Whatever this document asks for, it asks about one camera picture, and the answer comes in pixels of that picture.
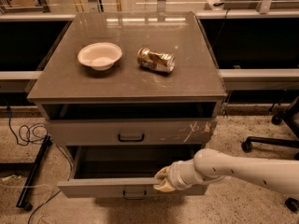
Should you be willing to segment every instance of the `black drawer handle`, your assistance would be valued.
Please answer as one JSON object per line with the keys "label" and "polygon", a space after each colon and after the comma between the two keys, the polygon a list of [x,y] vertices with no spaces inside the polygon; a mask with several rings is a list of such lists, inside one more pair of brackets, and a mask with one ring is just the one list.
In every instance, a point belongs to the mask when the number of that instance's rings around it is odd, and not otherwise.
{"label": "black drawer handle", "polygon": [[125,193],[125,190],[123,191],[123,193],[122,193],[122,197],[125,199],[125,200],[143,200],[143,199],[145,199],[146,197],[147,197],[147,191],[146,190],[144,190],[144,193],[143,193],[143,196],[141,196],[141,197],[128,197],[128,196],[126,196],[126,193]]}
{"label": "black drawer handle", "polygon": [[119,141],[120,142],[142,142],[144,140],[144,134],[142,133],[141,137],[137,136],[136,138],[133,138],[132,136],[130,138],[125,138],[124,136],[121,136],[119,134]]}

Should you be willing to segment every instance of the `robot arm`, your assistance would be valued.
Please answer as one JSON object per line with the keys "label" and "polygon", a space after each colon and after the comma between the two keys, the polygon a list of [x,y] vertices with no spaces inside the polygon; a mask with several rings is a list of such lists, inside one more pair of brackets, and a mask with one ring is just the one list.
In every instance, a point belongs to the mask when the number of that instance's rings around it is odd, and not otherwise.
{"label": "robot arm", "polygon": [[163,192],[192,185],[208,185],[226,176],[248,181],[299,200],[299,161],[232,157],[213,149],[201,149],[189,161],[176,161],[156,174],[154,188]]}

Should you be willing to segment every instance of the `speckled floor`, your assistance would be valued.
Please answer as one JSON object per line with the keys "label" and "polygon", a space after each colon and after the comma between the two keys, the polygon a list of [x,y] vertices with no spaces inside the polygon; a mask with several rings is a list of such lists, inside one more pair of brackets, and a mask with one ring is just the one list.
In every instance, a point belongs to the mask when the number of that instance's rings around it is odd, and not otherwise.
{"label": "speckled floor", "polygon": [[[285,147],[256,145],[249,154],[243,153],[240,144],[248,135],[295,139],[285,125],[271,124],[271,114],[266,106],[230,105],[228,117],[219,116],[218,126],[208,147],[225,154],[242,157],[293,159],[297,150]],[[43,121],[34,109],[13,109],[12,128],[17,131],[23,124]],[[21,147],[8,128],[6,110],[0,109],[0,161],[33,161],[38,145]],[[66,158],[53,144],[47,153],[40,175],[33,189],[31,204],[34,209],[56,193],[58,180],[69,176]],[[25,177],[0,179],[0,223],[27,223],[31,212],[16,208],[20,188]],[[299,215],[285,206],[286,197],[242,180],[231,178],[226,182],[210,185],[204,196],[159,197],[143,201],[124,199],[67,199],[62,193],[39,209],[30,223],[299,223]]]}

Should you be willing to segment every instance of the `can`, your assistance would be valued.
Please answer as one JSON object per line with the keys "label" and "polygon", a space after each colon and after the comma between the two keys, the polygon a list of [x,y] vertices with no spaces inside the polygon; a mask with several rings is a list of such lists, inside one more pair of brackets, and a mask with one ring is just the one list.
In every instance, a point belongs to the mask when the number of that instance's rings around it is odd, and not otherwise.
{"label": "can", "polygon": [[170,73],[175,67],[175,55],[149,48],[142,48],[137,54],[138,63],[149,70]]}

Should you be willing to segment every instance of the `white bowl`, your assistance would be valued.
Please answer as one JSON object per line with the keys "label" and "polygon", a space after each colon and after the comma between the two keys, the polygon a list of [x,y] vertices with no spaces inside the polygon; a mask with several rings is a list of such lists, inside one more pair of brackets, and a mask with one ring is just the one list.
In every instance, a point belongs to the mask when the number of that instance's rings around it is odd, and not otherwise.
{"label": "white bowl", "polygon": [[97,71],[109,69],[122,56],[121,49],[112,43],[94,43],[83,48],[78,54],[80,63]]}

